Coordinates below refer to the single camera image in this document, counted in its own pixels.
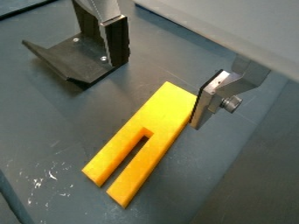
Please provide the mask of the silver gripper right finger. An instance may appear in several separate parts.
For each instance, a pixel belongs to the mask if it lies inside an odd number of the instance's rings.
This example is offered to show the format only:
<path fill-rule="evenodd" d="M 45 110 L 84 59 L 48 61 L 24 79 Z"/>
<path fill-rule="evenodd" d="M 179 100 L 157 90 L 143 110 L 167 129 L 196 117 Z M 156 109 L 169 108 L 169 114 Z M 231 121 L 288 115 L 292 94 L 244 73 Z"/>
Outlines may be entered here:
<path fill-rule="evenodd" d="M 269 68 L 237 55 L 231 72 L 220 69 L 200 87 L 189 125 L 197 130 L 219 109 L 233 113 L 241 103 L 237 94 L 257 88 L 269 72 Z"/>

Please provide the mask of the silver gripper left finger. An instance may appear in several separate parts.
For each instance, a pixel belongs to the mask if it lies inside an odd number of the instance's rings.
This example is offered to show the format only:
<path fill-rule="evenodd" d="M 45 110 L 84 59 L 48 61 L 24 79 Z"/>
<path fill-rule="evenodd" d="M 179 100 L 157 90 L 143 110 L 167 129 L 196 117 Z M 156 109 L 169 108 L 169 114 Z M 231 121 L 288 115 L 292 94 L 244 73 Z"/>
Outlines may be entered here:
<path fill-rule="evenodd" d="M 128 23 L 119 9 L 117 0 L 71 0 L 81 33 L 93 39 L 107 52 L 112 67 L 128 62 Z"/>

